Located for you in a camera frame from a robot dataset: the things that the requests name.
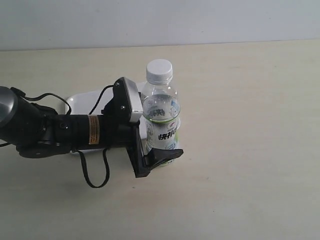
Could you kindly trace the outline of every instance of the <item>table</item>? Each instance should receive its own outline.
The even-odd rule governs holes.
[[[67,98],[143,82],[157,58],[173,64],[184,155],[135,179],[112,149],[91,189],[78,156],[2,148],[0,239],[319,239],[320,40],[3,51],[0,84]],[[87,160],[100,183],[101,152]]]

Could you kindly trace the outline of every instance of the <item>plastic bottle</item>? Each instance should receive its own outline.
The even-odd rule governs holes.
[[[145,148],[147,152],[152,148],[167,150],[177,148],[180,105],[172,78],[172,64],[168,60],[156,59],[147,64],[147,83],[141,91],[147,132]]]

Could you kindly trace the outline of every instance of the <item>black wire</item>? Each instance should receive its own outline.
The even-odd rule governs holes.
[[[105,179],[104,179],[103,183],[101,183],[101,185],[99,185],[99,186],[93,185],[92,182],[91,182],[90,179],[89,179],[88,169],[87,169],[87,161],[86,161],[86,158],[85,158],[84,153],[83,153],[82,151],[75,150],[77,153],[80,154],[83,176],[84,176],[84,179],[85,179],[86,183],[87,183],[91,188],[94,188],[94,189],[102,188],[102,187],[103,187],[104,185],[106,185],[107,182],[109,181],[109,178],[110,178],[110,168],[109,168],[109,164],[108,164],[107,156],[106,156],[106,151],[107,151],[107,150],[108,150],[108,149],[105,148],[105,149],[103,150],[103,152],[102,152],[103,162],[104,162],[104,166],[105,166]]]
[[[8,142],[3,143],[3,144],[0,144],[0,148],[5,147],[5,146],[8,146],[8,145],[10,145],[10,144],[11,144],[11,143],[8,143]]]
[[[39,100],[41,100],[41,99],[43,99],[43,98],[45,98],[45,97],[47,97],[47,96],[54,96],[54,97],[60,99],[60,100],[61,100],[62,102],[64,102],[64,103],[68,106],[68,108],[69,108],[68,111],[66,112],[66,115],[70,115],[70,114],[71,114],[72,109],[71,109],[71,106],[69,105],[69,103],[68,103],[66,100],[64,100],[62,97],[60,97],[60,96],[58,96],[58,95],[56,95],[56,94],[54,94],[54,93],[47,92],[47,93],[44,93],[44,94],[42,94],[42,95],[40,95],[40,96],[37,96],[37,97],[26,97],[26,96],[24,96],[23,98],[24,98],[25,100],[34,102],[34,101],[39,101]]]
[[[106,86],[106,87],[101,91],[101,93],[100,93],[100,95],[99,95],[99,97],[98,97],[98,100],[96,101],[96,103],[95,103],[95,105],[93,106],[92,110],[89,112],[89,115],[91,115],[91,114],[94,112],[94,110],[97,108],[97,106],[98,106],[98,104],[99,104],[99,102],[100,102],[103,94],[105,93],[105,91],[106,91],[107,89],[109,89],[109,88],[112,88],[112,87],[113,87],[113,85],[108,85],[108,86]]]

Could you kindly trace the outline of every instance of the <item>bottle label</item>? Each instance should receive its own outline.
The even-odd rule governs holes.
[[[178,116],[166,123],[156,123],[146,120],[145,125],[148,145],[157,149],[175,149],[177,144],[176,133],[178,129],[178,123]]]

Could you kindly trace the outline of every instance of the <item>robotic arm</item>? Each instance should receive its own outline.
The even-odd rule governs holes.
[[[31,159],[78,152],[84,178],[92,188],[101,188],[109,180],[107,149],[125,147],[136,178],[146,177],[152,169],[183,154],[182,149],[153,148],[144,155],[139,132],[143,109],[138,88],[125,77],[110,87],[113,87],[113,98],[101,115],[71,115],[71,108],[62,115],[51,107],[28,102],[52,93],[29,98],[19,89],[0,86],[0,139],[15,145],[22,157]],[[100,186],[90,182],[81,152],[90,149],[104,149],[106,177]]]

